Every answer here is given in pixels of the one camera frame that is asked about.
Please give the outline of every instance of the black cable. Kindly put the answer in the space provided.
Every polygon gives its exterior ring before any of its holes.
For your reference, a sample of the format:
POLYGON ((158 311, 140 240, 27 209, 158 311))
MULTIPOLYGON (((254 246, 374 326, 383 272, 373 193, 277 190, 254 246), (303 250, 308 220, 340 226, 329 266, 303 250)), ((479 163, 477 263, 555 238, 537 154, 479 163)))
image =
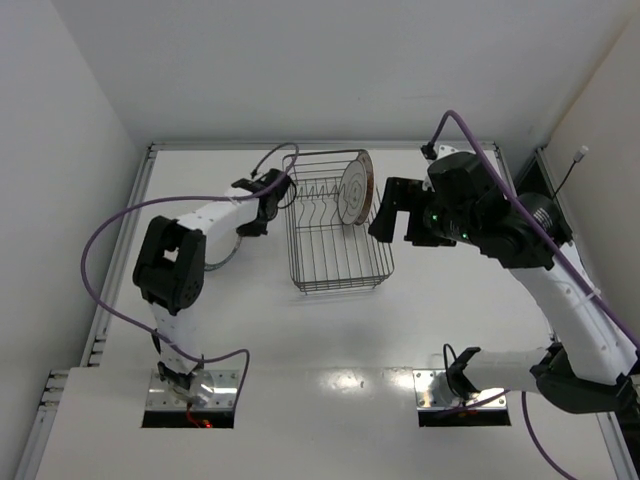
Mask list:
POLYGON ((455 362, 456 360, 458 360, 456 351, 453 349, 451 344, 445 343, 442 346, 442 356, 444 357, 444 374, 447 379, 447 386, 449 387, 449 390, 451 390, 455 395, 460 396, 453 388, 451 388, 451 372, 449 371, 449 357, 447 357, 447 349, 451 350, 453 361, 455 362))
POLYGON ((573 171, 573 168, 578 164, 578 162, 576 162, 575 160, 573 161, 573 163, 571 164, 571 166, 569 167, 569 170, 567 170, 567 173, 565 174, 564 178, 562 179, 562 182, 560 182, 560 186, 558 188, 556 188, 556 191, 553 192, 553 197, 551 197, 551 200, 555 200, 556 196, 558 195, 558 192, 560 191, 560 189, 562 187, 564 187, 564 184, 567 182, 567 180, 569 179, 569 175, 571 175, 571 172, 573 171))

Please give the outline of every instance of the white enclosure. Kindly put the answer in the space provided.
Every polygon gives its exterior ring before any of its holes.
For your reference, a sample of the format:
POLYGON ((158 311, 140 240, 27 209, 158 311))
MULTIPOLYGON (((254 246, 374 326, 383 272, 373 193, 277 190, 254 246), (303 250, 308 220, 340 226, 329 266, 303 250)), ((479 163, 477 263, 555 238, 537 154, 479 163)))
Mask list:
MULTIPOLYGON (((578 144, 592 148, 585 161, 595 161, 576 171, 565 206, 615 309, 627 321, 640 318, 640 265, 629 253, 640 202, 632 128, 640 112, 637 14, 603 61, 638 4, 0 2, 0 478, 16 471, 47 372, 79 362, 94 312, 78 273, 82 245, 126 203, 137 160, 154 141, 423 141, 455 108, 480 137, 498 141, 515 173, 602 62, 555 132, 547 160, 558 180, 578 144)), ((459 133, 449 127, 445 137, 459 133)), ((216 176, 225 181, 236 171, 222 168, 216 176)), ((114 239, 115 228, 96 246, 97 286, 114 239)), ((460 341, 476 343, 473 333, 460 341)), ((285 335, 295 345, 296 330, 285 335)), ((348 339, 335 348, 345 350, 345 365, 358 364, 346 361, 348 339)), ((143 351, 148 362, 148 345, 143 351)), ((584 428, 586 438, 591 427, 584 428)))
MULTIPOLYGON (((637 0, 53 0, 141 145, 422 139, 459 110, 519 166, 637 0)), ((459 136, 455 129, 446 138, 459 136)))
MULTIPOLYGON (((78 273, 126 204, 138 152, 49 1, 0 2, 0 478, 13 478, 49 370, 78 364, 95 305, 78 273)), ((115 231, 96 250, 102 283, 115 231)))
MULTIPOLYGON (((360 146, 380 179, 420 178, 425 171, 418 145, 360 146)), ((263 153, 160 151, 137 191, 144 199, 223 191, 263 153)), ((117 309, 154 324, 131 281, 144 233, 154 216, 172 218, 197 205, 140 212, 123 244, 126 263, 107 286, 117 309)), ((510 427, 418 426, 410 369, 441 367, 444 342, 460 351, 549 344, 541 311, 509 272, 473 247, 412 247, 402 240, 402 216, 393 243, 396 271, 376 290, 304 296, 289 278, 282 217, 269 224, 267 236, 245 240, 231 262, 207 274, 192 307, 207 356, 251 350, 234 429, 140 428, 158 356, 147 333, 114 319, 100 367, 71 373, 39 480, 207 478, 214 471, 281 480, 553 478, 527 435, 517 395, 509 397, 510 427)), ((108 315, 97 319, 105 325, 108 315)), ((241 365, 238 358, 220 368, 241 365)), ((535 395, 531 402, 545 447, 565 469, 580 479, 615 478, 595 415, 565 414, 535 395)))

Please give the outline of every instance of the white wall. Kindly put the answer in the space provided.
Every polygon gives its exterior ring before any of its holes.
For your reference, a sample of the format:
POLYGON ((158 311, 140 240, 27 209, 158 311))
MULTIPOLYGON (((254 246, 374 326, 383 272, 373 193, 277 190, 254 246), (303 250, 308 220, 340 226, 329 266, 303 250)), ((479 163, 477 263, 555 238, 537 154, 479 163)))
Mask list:
POLYGON ((638 0, 53 3, 139 145, 426 138, 456 108, 517 166, 638 0))
MULTIPOLYGON (((11 478, 47 372, 77 365, 94 304, 80 252, 126 203, 137 163, 49 0, 0 2, 0 478, 11 478)), ((106 271, 114 234, 96 249, 106 271)))
POLYGON ((636 14, 547 149, 555 184, 589 147, 560 193, 579 246, 607 299, 640 336, 640 13, 636 14))

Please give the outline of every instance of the small black connector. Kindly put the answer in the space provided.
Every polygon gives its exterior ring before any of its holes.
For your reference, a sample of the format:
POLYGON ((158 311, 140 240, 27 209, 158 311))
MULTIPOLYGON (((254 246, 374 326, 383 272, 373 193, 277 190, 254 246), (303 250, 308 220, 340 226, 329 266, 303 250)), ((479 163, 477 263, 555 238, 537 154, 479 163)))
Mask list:
POLYGON ((422 152, 422 155, 424 156, 424 158, 427 160, 438 159, 438 152, 436 152, 436 146, 431 142, 421 146, 420 151, 422 152))

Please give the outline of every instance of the cable clip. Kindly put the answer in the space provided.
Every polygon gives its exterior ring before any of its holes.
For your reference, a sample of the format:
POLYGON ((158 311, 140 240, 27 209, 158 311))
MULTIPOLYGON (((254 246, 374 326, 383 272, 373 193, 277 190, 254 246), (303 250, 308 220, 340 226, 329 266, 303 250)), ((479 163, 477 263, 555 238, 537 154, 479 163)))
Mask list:
POLYGON ((591 293, 589 295, 585 295, 584 297, 582 297, 582 299, 573 308, 580 308, 585 303, 593 300, 593 297, 599 297, 599 296, 600 296, 600 290, 596 287, 593 287, 593 289, 591 290, 591 293))

